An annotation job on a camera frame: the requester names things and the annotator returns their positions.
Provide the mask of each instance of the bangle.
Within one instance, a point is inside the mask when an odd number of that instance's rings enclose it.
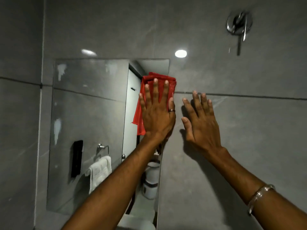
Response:
[[[248,215],[251,215],[253,209],[254,209],[254,205],[255,205],[255,202],[260,199],[263,194],[269,190],[275,190],[275,186],[274,185],[271,185],[271,184],[266,184],[265,186],[261,187],[257,192],[256,194],[252,197],[251,201],[249,201],[248,203]]]

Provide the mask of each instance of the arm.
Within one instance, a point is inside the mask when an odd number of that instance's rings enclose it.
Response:
[[[239,194],[245,204],[265,185],[263,181],[242,167],[227,149],[221,146],[220,130],[215,120],[211,100],[193,92],[196,108],[187,99],[183,99],[190,120],[182,118],[186,130],[186,139],[197,148],[204,157],[223,175]],[[307,229],[307,214],[274,190],[264,193],[255,202],[253,215],[264,230],[303,230]]]
[[[140,94],[140,104],[146,134],[137,148],[105,179],[77,209],[62,230],[114,229],[122,218],[136,186],[156,147],[165,139],[175,124],[175,113],[166,109],[168,82],[162,99],[158,101],[157,80],[154,81],[153,100],[148,85],[146,100]],[[173,98],[169,107],[174,109]]]

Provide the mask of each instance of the red cloth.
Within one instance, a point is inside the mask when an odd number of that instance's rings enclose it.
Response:
[[[158,73],[152,73],[150,72],[148,76],[143,76],[142,78],[142,83],[141,83],[141,91],[140,93],[143,94],[144,99],[145,97],[145,85],[149,85],[149,91],[151,97],[153,96],[153,86],[154,86],[154,78],[158,79],[158,87],[159,87],[159,101],[162,98],[162,93],[164,89],[164,82],[165,80],[169,81],[169,96],[167,97],[167,101],[173,96],[173,93],[175,92],[175,87],[176,87],[176,79],[173,77],[169,77],[166,75],[160,75]],[[145,135],[146,131],[144,129],[144,124],[143,124],[143,118],[142,118],[142,109],[140,105],[140,100],[138,101],[138,105],[136,107],[136,111],[134,114],[134,119],[133,119],[133,124],[136,124],[138,126],[138,135]]]

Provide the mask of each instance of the door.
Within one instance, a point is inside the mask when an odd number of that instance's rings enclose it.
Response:
[[[122,154],[127,156],[135,149],[137,141],[137,125],[133,124],[133,118],[138,104],[138,94],[141,89],[141,80],[130,69],[128,70],[124,141]]]

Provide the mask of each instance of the hand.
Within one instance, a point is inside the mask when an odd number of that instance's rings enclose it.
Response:
[[[186,140],[203,152],[206,157],[225,151],[226,149],[221,146],[220,129],[214,116],[212,101],[207,100],[206,94],[203,93],[200,102],[196,91],[193,92],[193,100],[197,113],[190,102],[186,98],[183,99],[191,120],[186,117],[182,118]]]
[[[169,95],[169,82],[165,81],[164,90],[161,101],[159,103],[158,79],[153,82],[153,98],[151,100],[149,85],[145,85],[145,99],[142,94],[139,94],[140,104],[142,108],[142,116],[146,134],[158,137],[162,142],[168,133],[173,129],[176,114],[169,112],[167,109],[167,97]],[[174,98],[169,99],[169,109],[175,109]]]

